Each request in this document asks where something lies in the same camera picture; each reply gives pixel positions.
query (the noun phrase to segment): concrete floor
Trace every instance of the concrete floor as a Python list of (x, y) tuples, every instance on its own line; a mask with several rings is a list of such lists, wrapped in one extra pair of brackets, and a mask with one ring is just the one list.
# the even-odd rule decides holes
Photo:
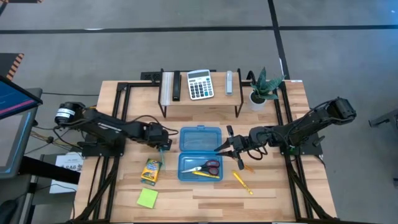
[[(274, 0), (280, 26), (398, 24), (398, 3), (387, 0)], [(46, 0), (8, 4), (6, 29), (87, 29), (178, 26), (271, 26), (268, 3), (256, 1)], [(291, 79), (304, 81), (315, 106), (336, 96), (358, 113), (345, 126), (321, 132), (326, 171), (337, 214), (343, 220), (396, 223), (397, 136), (389, 125), (371, 129), (368, 119), (397, 108), (398, 30), (299, 30), (281, 32)], [(124, 34), (0, 35), (0, 51), (25, 53), (14, 81), (24, 88), (95, 94), (103, 80), (138, 80), (141, 71), (211, 68), (280, 75), (273, 31)], [(53, 126), (59, 103), (96, 104), (96, 97), (42, 97), (37, 121)], [(69, 133), (70, 141), (80, 140)], [(27, 151), (42, 143), (30, 140)], [(40, 154), (62, 152), (45, 147)], [(70, 204), (39, 206), (34, 223), (65, 221)]]

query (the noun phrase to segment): blue plastic box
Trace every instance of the blue plastic box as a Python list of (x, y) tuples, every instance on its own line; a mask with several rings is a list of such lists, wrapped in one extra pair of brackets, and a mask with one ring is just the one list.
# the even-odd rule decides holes
[[(178, 157), (178, 179), (181, 181), (218, 182), (223, 179), (223, 157), (216, 156), (214, 151), (221, 142), (221, 129), (198, 125), (197, 127), (185, 127), (180, 131), (180, 150)], [(219, 179), (204, 177), (182, 171), (203, 165), (206, 161), (216, 160), (220, 162), (218, 168)]]

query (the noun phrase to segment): sticky note pad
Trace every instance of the sticky note pad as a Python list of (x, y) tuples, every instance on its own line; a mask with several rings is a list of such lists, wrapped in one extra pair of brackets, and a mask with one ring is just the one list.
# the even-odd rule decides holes
[(147, 208), (154, 208), (158, 192), (156, 190), (143, 188), (139, 195), (137, 204)]

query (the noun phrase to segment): calculator display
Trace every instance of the calculator display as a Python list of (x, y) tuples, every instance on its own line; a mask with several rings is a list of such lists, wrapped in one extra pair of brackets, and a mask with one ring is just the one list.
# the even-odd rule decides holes
[(208, 75), (209, 75), (208, 72), (198, 72), (198, 73), (189, 74), (188, 78), (205, 77), (205, 76), (208, 76)]

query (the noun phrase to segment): white paper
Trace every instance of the white paper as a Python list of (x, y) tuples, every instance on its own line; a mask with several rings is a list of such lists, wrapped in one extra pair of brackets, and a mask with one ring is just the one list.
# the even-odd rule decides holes
[[(64, 167), (70, 170), (74, 170), (77, 172), (81, 172), (81, 168), (83, 167), (83, 159), (80, 157), (79, 152), (69, 152), (66, 155), (57, 156), (57, 161), (55, 162), (56, 166)], [(69, 187), (72, 189), (77, 190), (76, 184), (69, 184), (57, 180), (52, 180), (51, 184), (59, 184), (64, 187)], [(66, 193), (66, 192), (73, 192), (72, 189), (66, 189), (60, 186), (51, 186), (50, 194), (59, 194), (59, 193)]]

